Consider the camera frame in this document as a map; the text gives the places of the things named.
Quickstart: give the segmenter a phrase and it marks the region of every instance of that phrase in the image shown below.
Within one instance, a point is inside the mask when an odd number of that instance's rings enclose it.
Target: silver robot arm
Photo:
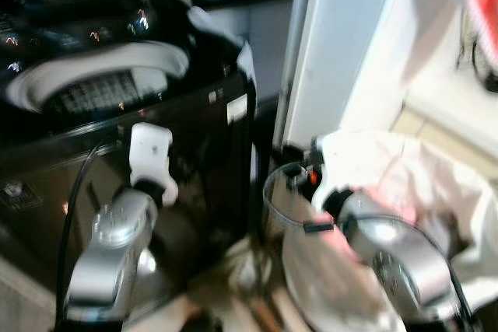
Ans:
[[[168,171],[171,141],[165,128],[133,126],[132,188],[95,216],[89,245],[72,272],[64,320],[122,323],[128,315],[139,256],[149,245],[158,209],[177,198],[177,185]]]

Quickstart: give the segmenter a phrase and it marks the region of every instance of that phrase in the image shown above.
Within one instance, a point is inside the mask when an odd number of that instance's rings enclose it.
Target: washing machine drum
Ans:
[[[161,99],[188,70],[184,50],[144,41],[45,61],[6,86],[15,107],[43,114],[92,116]]]

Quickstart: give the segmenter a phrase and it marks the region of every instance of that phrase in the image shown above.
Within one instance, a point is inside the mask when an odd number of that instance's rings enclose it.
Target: cable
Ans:
[[[461,315],[463,323],[465,323],[465,330],[482,330],[481,326],[479,325],[480,323],[478,320],[475,318],[473,315],[473,312],[470,308],[470,305],[467,302],[467,299],[465,298],[465,294],[463,292],[463,289],[461,288],[460,281],[457,278],[457,275],[454,272],[453,266],[451,265],[451,262],[449,259],[444,255],[444,252],[440,248],[440,246],[433,241],[433,239],[428,236],[424,231],[422,231],[419,227],[416,225],[412,225],[402,218],[396,217],[394,215],[364,215],[361,217],[349,217],[346,219],[337,219],[335,221],[330,221],[330,222],[321,222],[321,223],[316,223],[316,222],[300,222],[295,219],[292,219],[282,212],[280,212],[268,199],[268,191],[270,187],[273,186],[274,182],[278,177],[281,175],[291,172],[291,171],[297,171],[297,170],[303,170],[303,167],[300,163],[288,163],[286,165],[280,166],[278,169],[275,169],[267,178],[265,181],[265,184],[263,186],[263,203],[266,208],[269,209],[270,212],[273,212],[277,218],[282,220],[284,223],[291,225],[292,227],[297,227],[303,229],[306,233],[311,233],[311,232],[320,232],[320,231],[328,231],[334,229],[334,226],[338,226],[339,229],[341,226],[344,226],[345,224],[348,224],[350,222],[358,222],[358,221],[366,221],[366,220],[387,220],[389,222],[399,222],[402,224],[404,227],[408,227],[409,229],[412,229],[416,232],[419,232],[422,234],[422,236],[427,240],[429,245],[431,245],[444,259],[446,262],[446,265],[448,267],[448,270],[450,272],[450,278],[451,278],[451,283],[454,287],[455,294],[457,295],[458,301],[461,306]]]
[[[55,330],[61,325],[62,311],[64,308],[64,272],[65,272],[65,255],[68,248],[69,232],[71,229],[72,217],[75,212],[76,198],[78,197],[79,190],[85,179],[86,173],[92,165],[93,160],[97,157],[99,147],[103,144],[103,140],[98,142],[90,151],[88,156],[83,161],[78,175],[76,176],[75,183],[72,185],[71,193],[68,200],[68,213],[65,216],[64,228],[62,229],[61,244],[59,247],[57,259],[57,284],[55,289]]]

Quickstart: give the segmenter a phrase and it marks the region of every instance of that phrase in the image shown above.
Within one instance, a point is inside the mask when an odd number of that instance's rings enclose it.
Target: washing machine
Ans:
[[[247,231],[255,106],[248,46],[205,27],[206,15],[180,0],[1,7],[0,254],[21,271],[54,291],[68,196],[95,144],[103,141],[77,200],[66,280],[96,211],[128,184],[132,125],[173,133],[179,197],[141,256],[132,300],[132,315],[141,315]]]

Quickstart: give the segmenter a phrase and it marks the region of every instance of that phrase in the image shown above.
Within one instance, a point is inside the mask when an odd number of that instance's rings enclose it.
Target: sticker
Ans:
[[[246,117],[247,114],[247,94],[230,101],[226,105],[226,122],[231,124],[237,122],[241,118]]]
[[[13,211],[21,211],[41,205],[42,199],[33,189],[20,180],[2,183],[0,203]]]

